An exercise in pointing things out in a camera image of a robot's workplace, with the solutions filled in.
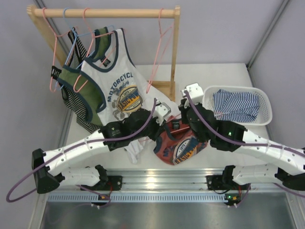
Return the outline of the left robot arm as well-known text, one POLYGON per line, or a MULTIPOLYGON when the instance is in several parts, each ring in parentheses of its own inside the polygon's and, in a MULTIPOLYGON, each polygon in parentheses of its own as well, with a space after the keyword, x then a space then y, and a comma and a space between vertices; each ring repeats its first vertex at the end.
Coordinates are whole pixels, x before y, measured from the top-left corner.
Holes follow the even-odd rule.
POLYGON ((109 179, 103 166, 73 168, 73 165, 98 154, 125 148, 140 138, 156 140, 170 111, 164 105, 157 106, 153 112, 139 109, 124 120, 110 122, 68 146, 50 151, 34 150, 32 170, 37 193, 74 185, 90 190, 104 189, 109 179))

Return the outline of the red tank top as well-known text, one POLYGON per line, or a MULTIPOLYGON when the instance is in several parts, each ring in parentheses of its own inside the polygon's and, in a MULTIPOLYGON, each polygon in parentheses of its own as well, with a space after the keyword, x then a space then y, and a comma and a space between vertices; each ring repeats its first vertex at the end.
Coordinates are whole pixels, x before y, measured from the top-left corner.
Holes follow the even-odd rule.
POLYGON ((208 142, 199 142, 191 130, 175 136, 162 132, 156 139, 153 150, 163 162, 175 166, 204 150, 208 142))

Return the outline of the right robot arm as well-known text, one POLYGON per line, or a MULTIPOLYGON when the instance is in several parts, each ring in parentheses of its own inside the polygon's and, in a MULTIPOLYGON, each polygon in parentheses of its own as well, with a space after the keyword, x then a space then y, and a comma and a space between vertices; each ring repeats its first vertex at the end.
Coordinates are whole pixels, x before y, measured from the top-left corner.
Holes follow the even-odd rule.
POLYGON ((260 137, 243 125, 217 120, 202 104, 181 100, 182 122, 188 124, 199 142, 225 152, 235 152, 264 161, 263 165, 228 165, 222 173, 227 189, 250 183, 274 183, 286 188, 305 189, 305 150, 287 147, 260 137))

